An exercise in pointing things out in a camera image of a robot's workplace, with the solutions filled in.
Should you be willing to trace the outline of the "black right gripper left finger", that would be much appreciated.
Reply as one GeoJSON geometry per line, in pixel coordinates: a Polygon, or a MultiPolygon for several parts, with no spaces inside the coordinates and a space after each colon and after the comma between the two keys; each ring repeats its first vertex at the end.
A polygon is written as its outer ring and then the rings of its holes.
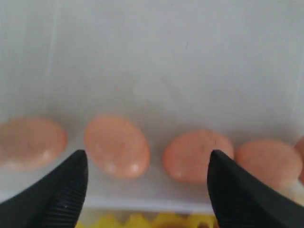
{"type": "Polygon", "coordinates": [[[86,198],[88,160],[77,150],[32,186],[0,204],[2,228],[74,228],[86,198]]]}

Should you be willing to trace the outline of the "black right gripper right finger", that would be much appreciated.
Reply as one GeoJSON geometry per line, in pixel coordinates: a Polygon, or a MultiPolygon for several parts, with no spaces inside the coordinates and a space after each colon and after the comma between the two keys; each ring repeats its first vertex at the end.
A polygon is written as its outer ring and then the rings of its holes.
{"type": "Polygon", "coordinates": [[[260,182],[221,150],[210,156],[207,186],[221,228],[303,228],[304,208],[260,182]]]}

